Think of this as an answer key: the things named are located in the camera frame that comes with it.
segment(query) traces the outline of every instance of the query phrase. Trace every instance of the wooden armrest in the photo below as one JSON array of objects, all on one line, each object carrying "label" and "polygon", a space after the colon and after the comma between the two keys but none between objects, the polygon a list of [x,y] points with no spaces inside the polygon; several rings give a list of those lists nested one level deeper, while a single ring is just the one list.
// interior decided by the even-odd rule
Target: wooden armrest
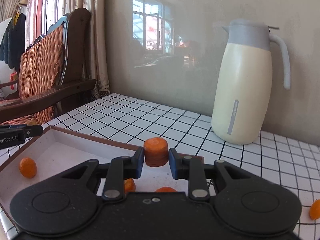
[{"label": "wooden armrest", "polygon": [[1,89],[1,88],[4,88],[4,87],[11,86],[11,85],[14,85],[14,84],[17,84],[18,81],[19,81],[19,79],[16,79],[16,80],[14,80],[14,81],[7,82],[7,83],[2,83],[2,84],[0,84],[0,89]]},{"label": "wooden armrest", "polygon": [[40,112],[64,98],[94,88],[96,80],[82,79],[56,86],[39,95],[0,104],[0,123]]}]

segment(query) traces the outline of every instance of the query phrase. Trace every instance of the metal screw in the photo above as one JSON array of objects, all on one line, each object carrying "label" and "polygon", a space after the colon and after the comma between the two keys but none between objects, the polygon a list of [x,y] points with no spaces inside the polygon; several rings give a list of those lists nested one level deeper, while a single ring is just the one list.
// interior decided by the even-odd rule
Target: metal screw
[{"label": "metal screw", "polygon": [[151,199],[147,198],[147,199],[142,200],[142,202],[145,204],[151,204]]},{"label": "metal screw", "polygon": [[120,196],[120,192],[116,189],[108,189],[105,191],[104,195],[108,198],[116,198]]},{"label": "metal screw", "polygon": [[153,199],[151,199],[153,202],[160,202],[161,201],[161,199],[160,198],[158,198],[158,197],[154,197]]},{"label": "metal screw", "polygon": [[206,197],[208,195],[208,192],[204,189],[195,189],[193,192],[192,192],[192,195],[194,197]]}]

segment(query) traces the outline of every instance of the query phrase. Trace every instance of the cream thermos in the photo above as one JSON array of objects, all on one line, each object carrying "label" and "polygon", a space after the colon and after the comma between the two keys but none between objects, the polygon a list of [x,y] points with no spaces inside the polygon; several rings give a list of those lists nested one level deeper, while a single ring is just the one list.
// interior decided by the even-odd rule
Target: cream thermos
[{"label": "cream thermos", "polygon": [[252,143],[265,118],[272,84],[270,41],[282,52],[284,88],[290,89],[290,62],[284,41],[265,24],[231,21],[214,101],[212,129],[233,144]]}]

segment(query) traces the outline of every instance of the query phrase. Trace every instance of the window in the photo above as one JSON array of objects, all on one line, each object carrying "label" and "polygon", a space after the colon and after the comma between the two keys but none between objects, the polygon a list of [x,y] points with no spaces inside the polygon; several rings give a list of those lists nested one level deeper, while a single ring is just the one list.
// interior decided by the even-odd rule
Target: window
[{"label": "window", "polygon": [[133,39],[152,53],[172,53],[171,8],[157,0],[132,0]]}]

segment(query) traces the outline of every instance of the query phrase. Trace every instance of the gray label strip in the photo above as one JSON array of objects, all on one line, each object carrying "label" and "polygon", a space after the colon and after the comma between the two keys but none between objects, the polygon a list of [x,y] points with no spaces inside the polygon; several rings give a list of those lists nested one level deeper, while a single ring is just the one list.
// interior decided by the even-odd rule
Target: gray label strip
[{"label": "gray label strip", "polygon": [[235,100],[235,104],[233,105],[232,116],[231,116],[230,124],[229,124],[229,128],[228,128],[229,135],[231,135],[231,133],[232,133],[233,125],[235,123],[236,114],[237,114],[237,110],[238,110],[238,105],[239,105],[239,101]]}]

